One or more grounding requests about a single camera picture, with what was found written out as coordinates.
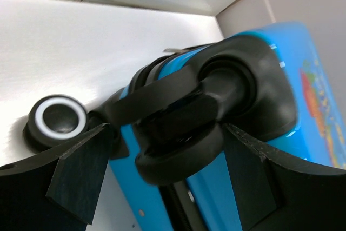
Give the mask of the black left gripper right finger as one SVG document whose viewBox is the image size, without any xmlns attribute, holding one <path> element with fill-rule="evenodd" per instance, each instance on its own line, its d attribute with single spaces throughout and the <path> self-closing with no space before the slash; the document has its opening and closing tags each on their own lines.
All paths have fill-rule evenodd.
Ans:
<svg viewBox="0 0 346 231">
<path fill-rule="evenodd" d="M 313 163 L 224 125 L 243 230 L 345 230 L 345 170 Z"/>
</svg>

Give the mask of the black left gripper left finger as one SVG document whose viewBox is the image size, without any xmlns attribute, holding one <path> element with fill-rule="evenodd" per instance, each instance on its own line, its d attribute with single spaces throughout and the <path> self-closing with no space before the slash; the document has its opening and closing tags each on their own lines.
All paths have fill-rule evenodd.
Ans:
<svg viewBox="0 0 346 231">
<path fill-rule="evenodd" d="M 1 166 L 1 230 L 86 230 L 111 151 L 101 124 L 44 152 Z"/>
</svg>

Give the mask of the blue kids suitcase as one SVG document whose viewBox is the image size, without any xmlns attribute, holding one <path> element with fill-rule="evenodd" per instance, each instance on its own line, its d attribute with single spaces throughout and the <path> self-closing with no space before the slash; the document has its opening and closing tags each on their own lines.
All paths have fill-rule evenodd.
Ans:
<svg viewBox="0 0 346 231">
<path fill-rule="evenodd" d="M 24 128 L 40 152 L 100 124 L 110 167 L 142 230 L 243 230 L 224 125 L 345 170 L 345 126 L 307 27 L 274 23 L 154 60 L 98 108 L 50 95 Z"/>
</svg>

